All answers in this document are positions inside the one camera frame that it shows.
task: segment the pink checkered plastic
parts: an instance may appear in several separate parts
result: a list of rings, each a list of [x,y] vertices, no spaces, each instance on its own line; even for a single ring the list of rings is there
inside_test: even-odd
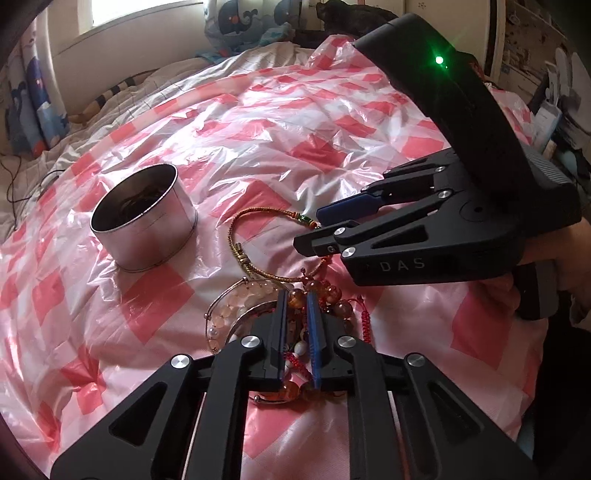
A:
[[[492,90],[521,140],[531,116]],[[346,37],[305,66],[194,88],[120,127],[64,173],[0,249],[0,412],[46,472],[57,455],[179,352],[207,355],[203,313],[242,276],[226,236],[252,206],[314,216],[384,170],[448,147]],[[174,164],[199,211],[197,234],[151,271],[119,270],[90,231],[101,196],[140,168]],[[297,275],[300,226],[253,216],[238,237],[256,265]],[[371,313],[377,350],[420,351],[506,432],[531,402],[546,322],[500,316],[465,284],[358,288],[338,259],[327,278]],[[344,400],[258,409],[245,479],[348,478]]]

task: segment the metal tin can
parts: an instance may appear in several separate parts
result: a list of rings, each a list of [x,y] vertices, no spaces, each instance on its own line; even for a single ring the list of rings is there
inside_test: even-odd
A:
[[[137,272],[166,262],[184,247],[197,211],[174,165],[144,168],[108,192],[90,228],[115,262]]]

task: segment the gold cord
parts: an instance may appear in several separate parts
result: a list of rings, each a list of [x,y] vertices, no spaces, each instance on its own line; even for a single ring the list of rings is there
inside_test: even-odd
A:
[[[269,280],[275,280],[275,281],[283,282],[283,283],[297,283],[297,282],[301,282],[302,280],[304,280],[304,276],[302,276],[302,277],[279,277],[277,275],[272,275],[270,273],[267,273],[267,272],[261,270],[260,268],[255,267],[252,264],[251,259],[248,258],[248,255],[246,255],[246,253],[244,252],[242,245],[240,243],[234,243],[233,237],[234,237],[234,230],[236,227],[236,222],[243,215],[246,215],[247,213],[254,213],[254,212],[279,213],[280,215],[284,215],[284,216],[286,216],[286,217],[288,217],[288,218],[290,218],[302,225],[312,228],[312,229],[320,228],[320,225],[317,222],[315,222],[314,220],[312,220],[311,218],[306,217],[305,215],[302,215],[297,212],[290,212],[288,210],[281,210],[281,209],[269,208],[269,207],[252,207],[252,208],[247,208],[247,209],[244,209],[244,210],[241,210],[240,212],[238,212],[236,214],[236,216],[232,219],[232,221],[230,223],[230,227],[228,229],[228,243],[230,245],[230,250],[232,250],[232,254],[236,258],[236,260],[238,260],[238,263],[240,263],[240,266],[247,274],[252,275],[252,274],[256,273],[256,274],[260,275],[261,277],[267,278]],[[330,257],[323,257],[320,260],[320,264],[316,268],[314,268],[310,272],[306,273],[306,277],[313,277],[314,275],[316,275],[318,273],[318,271],[322,268],[322,266],[324,266],[325,264],[328,263],[329,258]]]

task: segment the black wire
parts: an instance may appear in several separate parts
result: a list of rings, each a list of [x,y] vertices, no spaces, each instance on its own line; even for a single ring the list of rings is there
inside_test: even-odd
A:
[[[0,167],[2,167],[4,170],[6,170],[8,172],[8,174],[10,175],[10,184],[8,185],[8,188],[6,189],[6,201],[8,203],[11,204],[12,206],[12,216],[14,217],[14,226],[12,227],[12,231],[16,231],[17,230],[17,208],[16,208],[16,204],[20,203],[20,202],[26,202],[27,200],[30,200],[33,198],[33,195],[29,195],[28,197],[24,197],[22,199],[18,199],[15,200],[14,199],[14,183],[17,180],[17,176],[21,171],[21,167],[22,167],[22,157],[18,157],[18,167],[17,167],[17,172],[16,173],[12,173],[11,170],[9,170],[6,165],[4,165],[4,163],[2,162],[2,160],[0,160]],[[49,177],[50,175],[53,175],[54,173],[61,173],[64,172],[64,169],[58,168],[57,170],[51,170],[50,172],[46,173],[45,175],[42,176],[41,180],[39,181],[39,185],[43,183],[43,181]]]

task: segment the jewelry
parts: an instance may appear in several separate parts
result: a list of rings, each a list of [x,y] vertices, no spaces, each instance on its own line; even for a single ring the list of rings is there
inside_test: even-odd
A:
[[[315,222],[314,220],[312,220],[310,217],[307,217],[306,215],[302,215],[297,212],[290,212],[288,210],[281,210],[281,209],[277,209],[277,208],[252,207],[252,208],[247,208],[245,210],[241,210],[240,212],[238,212],[236,214],[236,216],[232,219],[232,221],[230,223],[230,227],[228,229],[228,244],[230,245],[230,250],[232,251],[236,260],[238,260],[238,263],[240,263],[240,266],[242,267],[242,269],[247,274],[249,274],[249,275],[258,274],[261,277],[267,278],[269,280],[279,281],[279,282],[283,282],[283,283],[298,283],[298,282],[305,280],[306,276],[280,277],[278,275],[272,275],[270,273],[265,272],[264,270],[261,270],[260,268],[255,267],[252,264],[251,259],[248,258],[248,255],[246,255],[246,253],[244,252],[242,245],[240,243],[234,243],[234,238],[233,238],[234,237],[234,230],[235,230],[236,222],[238,221],[238,219],[240,217],[242,217],[243,215],[246,215],[248,213],[255,213],[255,212],[279,213],[280,215],[284,215],[287,218],[295,220],[296,222],[298,222],[308,228],[311,228],[311,229],[320,228],[320,225],[317,222]],[[323,257],[320,260],[320,264],[316,268],[314,268],[312,271],[309,272],[308,277],[309,278],[314,277],[318,273],[318,271],[329,262],[329,258],[330,257]]]
[[[257,404],[282,404],[300,397],[306,400],[316,400],[323,398],[324,394],[316,391],[312,387],[311,379],[312,375],[306,368],[306,365],[301,361],[301,357],[305,356],[308,352],[308,333],[307,333],[307,322],[306,322],[306,295],[313,291],[317,294],[320,308],[323,312],[338,316],[345,322],[345,330],[352,332],[353,325],[350,319],[354,316],[353,306],[351,301],[357,302],[362,307],[362,331],[363,339],[366,342],[371,341],[371,331],[369,326],[369,312],[365,308],[363,298],[359,296],[357,299],[343,300],[342,292],[339,287],[331,285],[326,280],[315,279],[319,270],[326,265],[330,257],[323,257],[320,260],[320,264],[311,270],[308,274],[306,269],[302,268],[301,277],[281,277],[273,275],[260,268],[252,265],[250,258],[244,252],[240,243],[234,243],[233,236],[235,233],[235,227],[237,221],[248,213],[265,212],[265,213],[278,213],[286,216],[304,226],[315,229],[319,228],[320,225],[312,220],[311,218],[302,215],[297,212],[290,212],[288,210],[281,210],[268,207],[252,207],[242,210],[236,214],[230,223],[228,229],[228,244],[232,254],[240,263],[242,269],[247,273],[248,277],[244,277],[240,281],[236,282],[225,292],[223,292],[210,306],[207,313],[205,314],[206,322],[206,335],[208,338],[209,348],[213,353],[220,351],[220,332],[218,328],[222,326],[229,326],[229,330],[226,334],[224,345],[236,339],[238,336],[247,334],[246,329],[249,327],[249,322],[252,322],[257,316],[271,312],[277,303],[277,296],[279,288],[285,288],[281,283],[299,283],[301,282],[304,289],[299,288],[290,290],[288,294],[288,328],[287,328],[287,345],[292,347],[284,353],[285,358],[285,377],[284,383],[279,392],[262,392],[256,393],[253,397],[250,397],[252,401]],[[263,277],[266,280],[250,280],[249,277],[255,277],[256,275]],[[261,295],[260,289],[267,292],[267,297]],[[214,309],[220,304],[221,299],[228,296],[225,307],[222,307],[217,315],[214,315]],[[208,322],[213,323],[212,327],[208,327]],[[298,374],[306,380],[301,388],[297,383],[289,379],[290,371],[295,370]]]
[[[271,280],[251,280],[248,277],[242,277],[218,295],[203,315],[205,337],[211,353],[214,355],[219,353],[220,340],[224,338],[224,334],[226,338],[224,345],[227,345],[234,334],[241,332],[249,316],[261,313],[256,309],[257,305],[276,303],[279,290],[286,290],[286,288]]]

